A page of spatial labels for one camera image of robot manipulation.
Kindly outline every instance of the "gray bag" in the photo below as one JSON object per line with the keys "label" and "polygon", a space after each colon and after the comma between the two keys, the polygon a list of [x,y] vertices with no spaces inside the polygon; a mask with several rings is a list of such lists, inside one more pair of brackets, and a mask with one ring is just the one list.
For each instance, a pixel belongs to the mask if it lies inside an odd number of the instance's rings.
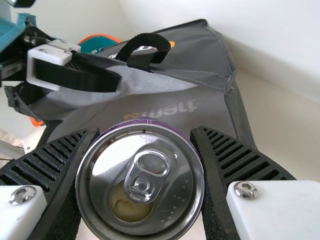
{"label": "gray bag", "polygon": [[192,127],[204,125],[255,147],[221,35],[203,19],[155,33],[169,43],[149,33],[85,55],[88,61],[103,58],[103,67],[121,76],[115,92],[51,91],[24,82],[5,88],[9,106],[47,124],[39,144],[84,128],[103,132],[124,120],[151,117],[187,137]]}

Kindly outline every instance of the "white wall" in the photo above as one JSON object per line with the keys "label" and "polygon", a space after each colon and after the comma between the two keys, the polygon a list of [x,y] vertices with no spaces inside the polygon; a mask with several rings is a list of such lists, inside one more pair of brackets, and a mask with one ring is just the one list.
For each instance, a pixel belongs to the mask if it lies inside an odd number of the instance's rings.
{"label": "white wall", "polygon": [[0,18],[9,20],[11,19],[10,16],[10,5],[6,3],[4,0],[0,0]]}
{"label": "white wall", "polygon": [[73,43],[91,34],[107,34],[120,40],[134,36],[117,0],[36,0],[31,8],[12,8],[12,21],[17,12],[35,15],[39,29]]}
{"label": "white wall", "polygon": [[120,2],[136,33],[207,19],[239,68],[320,103],[319,0]]}

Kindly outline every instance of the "black rubber gripper pad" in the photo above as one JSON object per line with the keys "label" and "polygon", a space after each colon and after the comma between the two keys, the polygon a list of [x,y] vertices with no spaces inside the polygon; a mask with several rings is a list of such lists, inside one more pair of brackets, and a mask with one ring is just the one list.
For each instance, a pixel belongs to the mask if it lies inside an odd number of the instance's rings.
{"label": "black rubber gripper pad", "polygon": [[241,141],[209,127],[191,130],[205,172],[202,218],[207,240],[239,240],[226,201],[234,181],[295,180],[273,160]]}
{"label": "black rubber gripper pad", "polygon": [[81,214],[75,178],[84,154],[98,135],[98,129],[71,133],[0,169],[0,186],[38,185],[43,189],[48,205],[28,240],[76,238]]}

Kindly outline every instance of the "orange object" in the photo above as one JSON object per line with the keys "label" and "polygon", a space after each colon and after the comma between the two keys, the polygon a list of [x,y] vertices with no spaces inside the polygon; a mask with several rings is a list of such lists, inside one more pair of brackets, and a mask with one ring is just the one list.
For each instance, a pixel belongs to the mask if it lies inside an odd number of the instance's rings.
{"label": "orange object", "polygon": [[82,44],[83,42],[87,41],[88,39],[92,38],[92,37],[105,37],[107,39],[110,39],[112,41],[115,41],[117,44],[120,43],[120,40],[113,37],[113,36],[110,36],[110,35],[106,35],[106,34],[100,34],[100,33],[97,33],[97,34],[92,34],[92,35],[89,35],[87,37],[85,37],[84,39],[82,39],[80,42],[78,42],[78,45],[79,44]]}
{"label": "orange object", "polygon": [[45,124],[43,121],[37,121],[33,117],[29,117],[29,119],[34,127],[39,127]]}

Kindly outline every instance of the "purple can label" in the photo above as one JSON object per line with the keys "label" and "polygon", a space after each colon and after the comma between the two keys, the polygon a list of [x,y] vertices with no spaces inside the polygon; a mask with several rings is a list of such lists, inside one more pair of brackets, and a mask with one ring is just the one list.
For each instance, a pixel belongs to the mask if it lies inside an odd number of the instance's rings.
{"label": "purple can label", "polygon": [[190,147],[193,148],[193,150],[198,154],[198,152],[196,151],[196,148],[194,147],[194,145],[191,143],[191,141],[186,138],[180,131],[178,131],[176,128],[168,125],[165,122],[150,118],[150,117],[139,117],[139,118],[135,118],[135,119],[131,119],[128,121],[123,121],[120,122],[112,127],[110,127],[109,129],[105,130],[103,133],[101,133],[96,140],[94,141],[94,143],[96,141],[98,141],[100,138],[102,138],[103,136],[105,136],[106,134],[108,134],[109,132],[124,127],[124,126],[128,126],[128,125],[135,125],[135,124],[146,124],[146,125],[156,125],[156,126],[160,126],[163,127],[165,129],[168,129],[174,133],[176,133],[177,135],[179,135],[180,137],[182,137],[184,140],[186,140],[186,142],[190,145]]}

